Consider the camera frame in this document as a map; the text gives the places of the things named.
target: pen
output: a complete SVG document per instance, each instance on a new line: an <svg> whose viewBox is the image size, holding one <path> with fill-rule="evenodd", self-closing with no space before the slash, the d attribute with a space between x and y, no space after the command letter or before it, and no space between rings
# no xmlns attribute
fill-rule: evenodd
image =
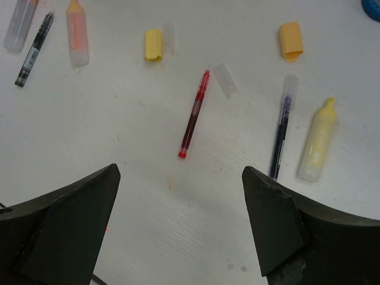
<svg viewBox="0 0 380 285"><path fill-rule="evenodd" d="M289 122L289 113L294 108L297 94L298 77L294 74L288 74L285 78L283 92L283 107L281 111L280 124L277 129L277 136L274 144L273 158L270 169L270 178L277 180L280 172L281 157L284 150L287 125Z"/></svg>
<svg viewBox="0 0 380 285"><path fill-rule="evenodd" d="M210 70L206 70L203 74L202 82L197 92L197 96L194 101L194 105L192 107L188 127L186 128L185 136L183 137L182 145L179 150L178 156L181 158L186 158L188 153L188 148L190 145L192 133L194 132L195 124L197 123L198 115L200 114L202 102L204 95L206 93L208 79L210 78Z"/></svg>
<svg viewBox="0 0 380 285"><path fill-rule="evenodd" d="M28 55L24 61L23 67L21 68L20 73L16 79L14 84L24 87L26 80L28 79L31 68L36 61L36 58L41 50L42 44L45 41L46 35L50 30L50 27L53 23L53 12L48 13L42 21L42 25L40 26L36 37L34 38L34 42L29 50Z"/></svg>

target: blue object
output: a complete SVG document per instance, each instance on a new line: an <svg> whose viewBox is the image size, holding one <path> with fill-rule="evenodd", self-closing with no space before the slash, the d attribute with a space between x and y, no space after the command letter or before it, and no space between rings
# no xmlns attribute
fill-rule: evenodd
<svg viewBox="0 0 380 285"><path fill-rule="evenodd" d="M380 22L380 0L362 0L364 12L377 22Z"/></svg>

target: pen cap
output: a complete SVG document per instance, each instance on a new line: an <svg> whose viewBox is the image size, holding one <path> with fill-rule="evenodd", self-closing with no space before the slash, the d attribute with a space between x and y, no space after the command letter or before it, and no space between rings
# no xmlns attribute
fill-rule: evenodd
<svg viewBox="0 0 380 285"><path fill-rule="evenodd" d="M298 79L298 76L295 74L288 74L285 77L283 104L290 104L290 110L293 110L295 106L295 100L298 89Z"/></svg>
<svg viewBox="0 0 380 285"><path fill-rule="evenodd" d="M214 74L227 98L231 98L231 94L234 93L238 88L236 88L236 85L233 82L226 66L224 64L218 64L214 68Z"/></svg>
<svg viewBox="0 0 380 285"><path fill-rule="evenodd" d="M164 49L165 52L175 55L176 54L176 29L174 24L170 22L164 23L163 29Z"/></svg>
<svg viewBox="0 0 380 285"><path fill-rule="evenodd" d="M10 52L21 52L38 0L18 0L9 23L3 46Z"/></svg>

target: highlighter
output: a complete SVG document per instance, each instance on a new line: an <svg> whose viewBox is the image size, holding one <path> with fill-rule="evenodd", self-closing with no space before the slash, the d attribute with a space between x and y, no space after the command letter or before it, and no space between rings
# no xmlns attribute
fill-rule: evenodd
<svg viewBox="0 0 380 285"><path fill-rule="evenodd" d="M86 17L77 0L71 0L66 10L69 52L72 66L88 64Z"/></svg>
<svg viewBox="0 0 380 285"><path fill-rule="evenodd" d="M334 110L334 98L329 98L326 105L315 114L298 171L299 179L309 182L317 182L320 179L337 123L338 116Z"/></svg>

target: pen label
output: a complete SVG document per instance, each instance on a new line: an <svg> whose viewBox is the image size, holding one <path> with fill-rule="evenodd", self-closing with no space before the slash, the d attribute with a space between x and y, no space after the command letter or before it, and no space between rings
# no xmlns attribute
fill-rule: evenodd
<svg viewBox="0 0 380 285"><path fill-rule="evenodd" d="M28 56L26 57L26 60L25 60L23 67L30 71L31 67L33 66L33 64L37 58L38 53L39 53L39 50L36 49L35 47L32 47L28 53Z"/></svg>

